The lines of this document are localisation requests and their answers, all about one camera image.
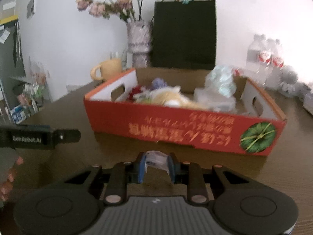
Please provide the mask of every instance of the human hand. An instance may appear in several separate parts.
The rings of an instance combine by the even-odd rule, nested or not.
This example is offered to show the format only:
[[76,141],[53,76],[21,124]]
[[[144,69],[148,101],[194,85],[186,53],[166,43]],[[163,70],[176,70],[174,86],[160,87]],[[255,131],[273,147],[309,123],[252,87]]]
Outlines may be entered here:
[[[24,162],[23,159],[19,157],[16,161],[16,164],[21,165],[23,162]],[[0,184],[0,199],[4,202],[9,199],[9,193],[13,189],[13,181],[15,177],[16,177],[16,170],[12,168],[9,170],[7,181]]]

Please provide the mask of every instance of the vase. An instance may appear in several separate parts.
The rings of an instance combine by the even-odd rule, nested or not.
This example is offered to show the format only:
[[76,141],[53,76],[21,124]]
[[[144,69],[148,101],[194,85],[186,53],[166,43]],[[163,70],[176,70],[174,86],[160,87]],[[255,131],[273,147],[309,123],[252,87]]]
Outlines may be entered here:
[[127,23],[128,52],[133,54],[133,67],[149,66],[152,23],[150,21],[135,21]]

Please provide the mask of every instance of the wooden table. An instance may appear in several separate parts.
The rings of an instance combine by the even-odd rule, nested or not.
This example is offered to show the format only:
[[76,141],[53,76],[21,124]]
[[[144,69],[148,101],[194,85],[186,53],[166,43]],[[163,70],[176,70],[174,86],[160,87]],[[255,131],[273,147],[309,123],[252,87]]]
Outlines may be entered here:
[[[286,113],[288,123],[272,154],[266,158],[94,133],[85,112],[83,96],[95,84],[72,92],[27,120],[27,123],[47,124],[54,128],[77,128],[82,136],[79,143],[58,145],[54,151],[19,149],[25,163],[18,168],[13,200],[87,165],[101,164],[103,168],[111,168],[117,162],[135,160],[138,152],[158,150],[175,152],[178,160],[196,162],[203,168],[222,164],[284,192],[296,201],[299,208],[299,219],[293,234],[312,234],[313,119],[298,99],[273,93],[277,104]],[[130,185],[128,188],[132,195],[186,194],[186,186],[172,185],[166,172],[155,169],[146,174],[142,185]],[[8,204],[0,215],[2,235],[19,234],[13,221],[13,205]]]

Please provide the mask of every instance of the finger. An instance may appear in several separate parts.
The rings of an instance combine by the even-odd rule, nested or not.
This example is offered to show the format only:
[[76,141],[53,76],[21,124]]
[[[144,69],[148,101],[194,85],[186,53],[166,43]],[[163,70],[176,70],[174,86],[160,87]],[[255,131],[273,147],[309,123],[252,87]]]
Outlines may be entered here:
[[7,178],[10,182],[13,182],[16,177],[16,169],[10,169]]
[[12,191],[13,184],[10,181],[6,181],[6,182],[2,183],[0,188],[1,188],[1,193],[2,194],[8,194],[9,192]]
[[19,156],[18,159],[16,160],[16,164],[17,164],[17,165],[21,165],[21,164],[23,164],[23,163],[24,163],[23,158]]
[[9,199],[9,195],[0,193],[0,200],[6,202],[8,199]]

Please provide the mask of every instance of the water bottle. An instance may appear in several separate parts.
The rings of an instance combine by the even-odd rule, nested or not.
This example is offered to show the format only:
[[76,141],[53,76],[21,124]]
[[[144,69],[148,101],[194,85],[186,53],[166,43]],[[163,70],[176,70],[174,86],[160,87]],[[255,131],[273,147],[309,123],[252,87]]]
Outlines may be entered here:
[[253,36],[253,42],[248,47],[247,52],[247,67],[252,63],[253,65],[258,62],[258,56],[260,53],[260,38],[261,36],[255,34]]
[[281,42],[279,39],[277,39],[276,41],[271,40],[269,45],[272,52],[272,61],[270,75],[266,80],[266,87],[273,90],[278,90],[282,81],[281,68],[284,64],[283,49],[281,47]]
[[266,36],[264,34],[261,35],[260,41],[260,54],[259,54],[259,63],[263,66],[268,66],[271,62],[272,52],[269,48],[268,42],[266,42]]
[[282,68],[284,65],[284,51],[279,39],[275,42],[275,48],[273,51],[272,64],[274,67]]

